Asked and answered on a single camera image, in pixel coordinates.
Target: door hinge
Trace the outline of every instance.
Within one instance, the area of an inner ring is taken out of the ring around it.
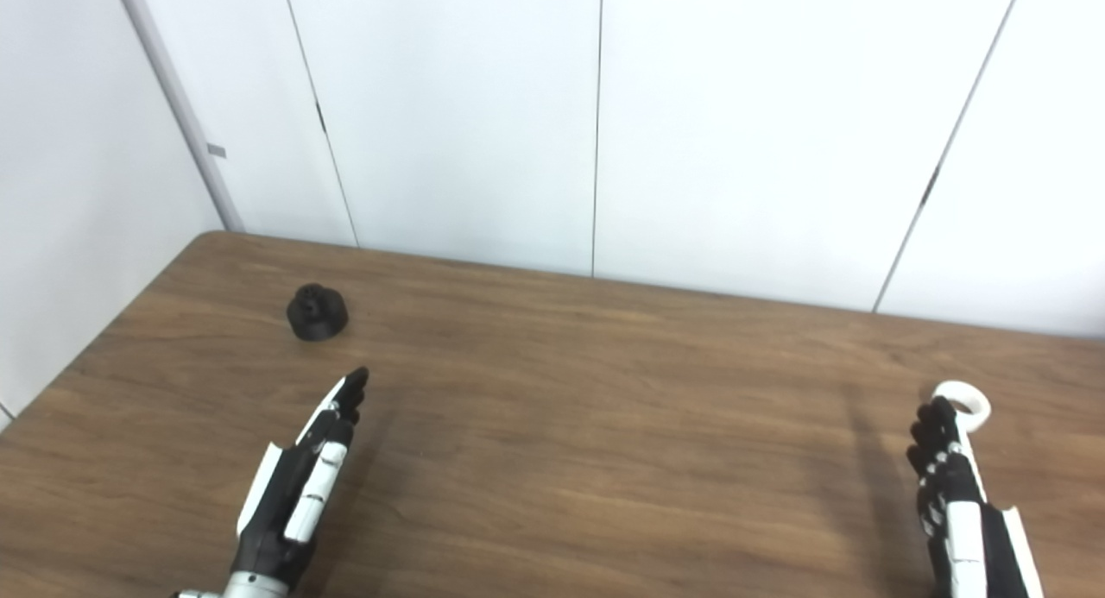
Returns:
[[[920,197],[920,207],[924,208],[925,203],[928,202],[928,196],[933,193],[933,187],[936,185],[936,178],[940,177],[940,166],[937,165],[936,169],[933,170],[933,177],[928,178],[928,186],[925,187],[925,193]]]
[[[323,125],[323,134],[327,134],[326,119],[323,118],[323,107],[318,105],[317,101],[315,101],[315,112],[318,113],[318,123]]]

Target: white ring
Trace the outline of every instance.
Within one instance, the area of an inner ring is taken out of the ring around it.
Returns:
[[[936,386],[933,397],[943,397],[967,407],[969,412],[956,409],[956,424],[968,434],[981,428],[990,418],[990,400],[986,399],[975,385],[960,380],[945,380]]]

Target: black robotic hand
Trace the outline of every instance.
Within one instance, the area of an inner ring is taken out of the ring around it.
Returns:
[[[969,412],[956,410],[953,401]],[[917,410],[906,455],[919,478],[917,513],[928,535],[937,598],[1043,598],[1017,508],[987,501],[968,434],[990,403],[967,382],[947,381]]]
[[[368,369],[347,375],[315,409],[295,445],[265,451],[238,518],[238,553],[221,598],[284,598],[315,553],[315,528],[360,418]],[[181,591],[179,598],[220,598]]]

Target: table surface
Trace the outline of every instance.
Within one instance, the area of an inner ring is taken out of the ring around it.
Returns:
[[[1105,345],[213,233],[0,434],[0,596],[220,590],[265,444],[361,364],[299,596],[920,598],[904,451],[948,378],[1049,597],[1105,587]]]

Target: white door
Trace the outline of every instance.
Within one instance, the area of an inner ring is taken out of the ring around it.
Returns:
[[[1017,0],[880,313],[1105,338],[1105,0]]]
[[[136,1],[244,230],[354,245],[287,0]]]
[[[1010,0],[603,0],[598,276],[870,311]]]
[[[599,0],[291,0],[362,246],[590,273]]]

